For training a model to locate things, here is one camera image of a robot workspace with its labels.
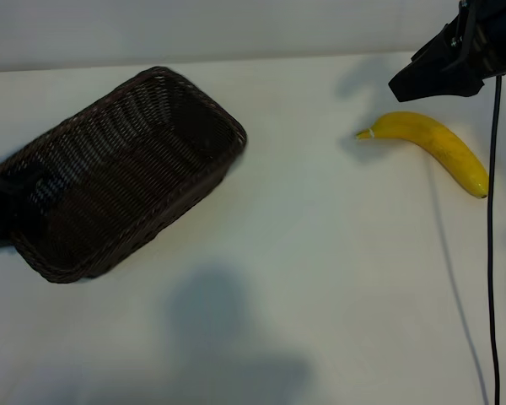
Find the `banana tip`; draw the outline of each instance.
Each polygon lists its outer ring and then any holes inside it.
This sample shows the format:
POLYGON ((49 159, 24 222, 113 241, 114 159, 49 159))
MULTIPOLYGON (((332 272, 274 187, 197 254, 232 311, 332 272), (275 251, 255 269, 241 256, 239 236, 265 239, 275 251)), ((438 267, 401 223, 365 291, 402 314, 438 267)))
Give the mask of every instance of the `banana tip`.
POLYGON ((371 130, 365 129, 356 135, 356 139, 371 139, 371 130))

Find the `wicker basket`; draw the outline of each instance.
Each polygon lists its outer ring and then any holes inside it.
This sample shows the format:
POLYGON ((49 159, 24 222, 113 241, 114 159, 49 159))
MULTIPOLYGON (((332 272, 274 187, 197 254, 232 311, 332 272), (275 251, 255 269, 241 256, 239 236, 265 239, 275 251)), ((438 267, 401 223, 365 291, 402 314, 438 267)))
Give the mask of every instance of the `wicker basket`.
POLYGON ((5 179, 45 172, 10 240, 50 282, 97 277, 208 195, 245 144, 218 104, 153 67, 0 164, 5 179))

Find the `basket rim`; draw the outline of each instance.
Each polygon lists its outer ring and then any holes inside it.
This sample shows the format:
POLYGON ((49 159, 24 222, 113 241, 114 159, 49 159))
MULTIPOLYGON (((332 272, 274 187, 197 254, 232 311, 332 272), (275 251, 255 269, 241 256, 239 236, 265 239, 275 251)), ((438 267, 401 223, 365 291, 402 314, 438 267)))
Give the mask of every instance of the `basket rim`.
POLYGON ((168 194, 165 200, 155 203, 151 209, 149 209, 149 211, 147 211, 142 217, 140 217, 129 227, 124 229, 120 234, 117 234, 114 238, 112 238, 112 240, 107 241, 99 249, 86 256, 82 261, 78 262, 74 266, 58 267, 55 264, 51 264, 44 256, 39 253, 35 246, 30 243, 23 232, 20 230, 14 230, 11 234, 11 240, 15 248, 36 271, 38 270, 38 267, 44 267, 46 270, 60 273, 62 276, 66 276, 67 273, 72 273, 72 275, 75 276, 74 281, 84 277, 88 268, 92 266, 94 262, 103 261, 112 253, 112 247, 116 244, 117 241, 135 235, 135 233, 141 230, 142 224, 151 221, 159 213, 169 207, 173 202, 186 194, 193 186, 201 183, 202 180, 209 177, 210 175, 217 173, 218 170, 225 168, 226 164, 230 165, 233 158, 240 155, 245 149, 245 146, 247 144, 247 135, 245 129, 223 107, 221 107, 221 105, 208 97, 195 84, 180 74, 174 72, 168 67, 166 68, 156 66, 140 72, 135 77, 130 78, 125 83, 116 87, 109 94, 105 95, 99 100, 96 100, 93 104, 81 110, 79 113, 69 117, 62 123, 58 124, 56 127, 40 135, 20 151, 16 152, 11 157, 2 162, 0 164, 0 172, 6 170, 10 165, 13 165, 20 159, 24 159, 26 156, 32 155, 36 149, 60 136, 65 131, 69 130, 72 125, 77 125, 80 122, 94 116, 98 113, 98 110, 100 108, 104 108, 115 102, 117 99, 120 99, 123 94, 127 93, 135 86, 160 75, 174 79, 177 84, 188 89, 191 96, 201 101, 213 113, 223 118, 235 134, 235 138, 232 144, 225 152, 223 152, 217 159, 207 165, 203 170, 199 171, 192 178, 188 179, 177 189, 168 194))

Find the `white wall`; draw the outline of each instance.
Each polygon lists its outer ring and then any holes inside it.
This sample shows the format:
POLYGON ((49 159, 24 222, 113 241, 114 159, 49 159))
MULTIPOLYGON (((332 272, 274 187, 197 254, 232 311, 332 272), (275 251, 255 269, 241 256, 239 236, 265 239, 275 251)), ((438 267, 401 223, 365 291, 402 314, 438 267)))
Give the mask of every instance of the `white wall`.
POLYGON ((0 0, 0 70, 413 50, 456 0, 0 0))

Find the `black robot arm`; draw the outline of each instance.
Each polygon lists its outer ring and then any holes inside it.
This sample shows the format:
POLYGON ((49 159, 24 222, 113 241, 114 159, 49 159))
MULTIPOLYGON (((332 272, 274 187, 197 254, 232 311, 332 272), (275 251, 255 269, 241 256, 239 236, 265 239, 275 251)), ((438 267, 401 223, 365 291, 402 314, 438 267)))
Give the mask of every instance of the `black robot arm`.
POLYGON ((391 81, 399 101, 476 95, 483 79, 506 74, 506 0, 461 0, 457 18, 391 81))

